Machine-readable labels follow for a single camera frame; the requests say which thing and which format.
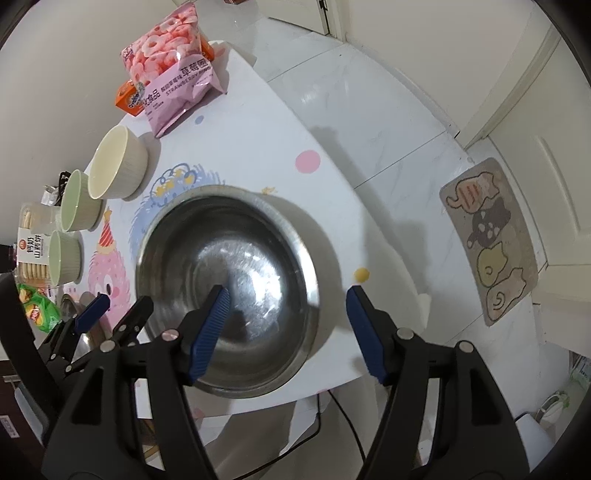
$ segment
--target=green snack bag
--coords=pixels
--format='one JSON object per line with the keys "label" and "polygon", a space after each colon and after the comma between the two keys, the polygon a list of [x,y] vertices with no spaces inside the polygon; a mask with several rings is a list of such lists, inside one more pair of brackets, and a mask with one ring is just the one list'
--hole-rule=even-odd
{"label": "green snack bag", "polygon": [[35,322],[42,332],[51,332],[60,321],[60,309],[57,305],[34,287],[19,283],[17,288],[27,318]]}

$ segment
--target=white table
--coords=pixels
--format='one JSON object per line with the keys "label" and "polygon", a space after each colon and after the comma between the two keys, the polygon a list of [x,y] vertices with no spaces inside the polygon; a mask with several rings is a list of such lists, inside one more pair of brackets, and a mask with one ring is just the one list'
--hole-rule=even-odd
{"label": "white table", "polygon": [[[269,394],[230,400],[187,388],[196,417],[276,406],[366,373],[345,312],[345,293],[360,268],[369,271],[363,282],[369,298],[398,326],[422,332],[430,304],[427,295],[417,294],[402,259],[311,133],[230,45],[220,43],[216,49],[220,54],[214,68],[227,95],[208,93],[160,140],[154,139],[143,114],[121,121],[146,143],[148,172],[131,198],[108,201],[110,232],[104,218],[92,231],[82,232],[82,279],[65,288],[78,297],[88,289],[110,290],[109,323],[114,325],[135,301],[135,253],[142,232],[170,196],[207,183],[266,194],[292,221],[312,256],[320,289],[316,341],[299,372]],[[144,332],[140,339],[147,341]],[[138,415],[151,417],[145,381],[138,383],[137,396]]]}

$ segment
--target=cartoon monster print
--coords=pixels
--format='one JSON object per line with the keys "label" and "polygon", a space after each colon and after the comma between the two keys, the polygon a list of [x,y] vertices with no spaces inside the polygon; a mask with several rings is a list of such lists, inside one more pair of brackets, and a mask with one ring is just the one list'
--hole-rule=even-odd
{"label": "cartoon monster print", "polygon": [[511,212],[505,208],[502,197],[495,200],[489,209],[481,209],[472,215],[472,233],[466,245],[472,248],[474,242],[488,248],[495,243],[503,227],[511,220]]}
{"label": "cartoon monster print", "polygon": [[521,297],[525,283],[523,268],[514,268],[507,278],[487,292],[486,311],[493,322],[501,318],[513,300]]}
{"label": "cartoon monster print", "polygon": [[150,194],[142,199],[135,212],[129,232],[131,258],[135,261],[144,235],[162,207],[187,190],[222,183],[217,172],[206,171],[201,165],[190,167],[187,163],[180,163],[163,172],[154,180]]}
{"label": "cartoon monster print", "polygon": [[105,313],[108,325],[103,326],[112,330],[129,310],[129,280],[123,257],[117,250],[117,243],[111,232],[109,208],[105,211],[103,219],[103,230],[96,245],[96,252],[90,259],[88,288],[95,295],[106,293],[109,296],[111,308]]}
{"label": "cartoon monster print", "polygon": [[480,283],[485,287],[492,287],[501,270],[507,265],[508,260],[503,253],[503,244],[501,242],[492,248],[483,248],[478,254],[478,261],[476,262]]}
{"label": "cartoon monster print", "polygon": [[493,199],[499,193],[493,174],[484,171],[477,177],[463,179],[456,184],[456,198],[447,197],[451,208],[462,207],[466,213],[476,213],[487,198]]}

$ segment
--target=white floor tile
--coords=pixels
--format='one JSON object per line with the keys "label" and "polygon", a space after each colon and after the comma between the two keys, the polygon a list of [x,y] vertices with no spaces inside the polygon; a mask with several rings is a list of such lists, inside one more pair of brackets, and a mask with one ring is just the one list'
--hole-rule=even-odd
{"label": "white floor tile", "polygon": [[491,327],[478,318],[449,345],[460,340],[476,346],[514,416],[535,412],[568,381],[569,352],[550,343],[538,344],[529,295]]}
{"label": "white floor tile", "polygon": [[266,81],[342,43],[305,28],[261,18],[225,40],[252,53],[255,71]]}
{"label": "white floor tile", "polygon": [[209,40],[228,40],[262,18],[255,0],[240,5],[230,5],[223,0],[197,0],[195,6],[199,27]]}
{"label": "white floor tile", "polygon": [[344,44],[269,82],[353,187],[443,132],[378,63]]}
{"label": "white floor tile", "polygon": [[499,151],[496,149],[495,144],[491,141],[489,137],[486,137],[483,140],[479,140],[474,145],[472,145],[468,149],[468,154],[472,157],[475,163],[480,163],[481,161],[484,161],[489,157],[493,157],[499,161],[499,164],[501,165],[503,172],[505,172],[505,175],[507,176],[507,180],[509,180],[509,185],[511,185],[511,189],[513,190],[513,193],[515,193],[515,198],[521,208],[521,212],[523,212],[525,224],[527,225],[527,229],[531,237],[531,243],[534,247],[535,260],[538,264],[538,271],[540,271],[546,263],[544,245],[542,244],[540,233],[535,225],[534,218],[531,215],[531,211],[527,205],[527,202],[525,201],[525,197],[521,193],[521,189],[519,188],[519,185],[515,180],[515,177],[511,173],[509,167],[505,163],[505,160],[503,159]]}
{"label": "white floor tile", "polygon": [[431,295],[423,338],[446,343],[482,314],[466,254],[439,190],[472,166],[447,133],[356,189],[400,253],[419,292]]}

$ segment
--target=white door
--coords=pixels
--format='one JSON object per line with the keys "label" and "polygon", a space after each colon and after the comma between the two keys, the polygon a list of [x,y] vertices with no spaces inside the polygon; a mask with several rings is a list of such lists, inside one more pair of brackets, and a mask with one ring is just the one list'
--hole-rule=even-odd
{"label": "white door", "polygon": [[548,264],[591,265],[591,89],[563,40],[491,138],[523,191]]}
{"label": "white door", "polygon": [[591,89],[563,40],[491,138],[548,258],[532,297],[540,333],[591,355]]}
{"label": "white door", "polygon": [[329,29],[320,3],[326,0],[256,0],[266,17],[277,18],[326,35]]}

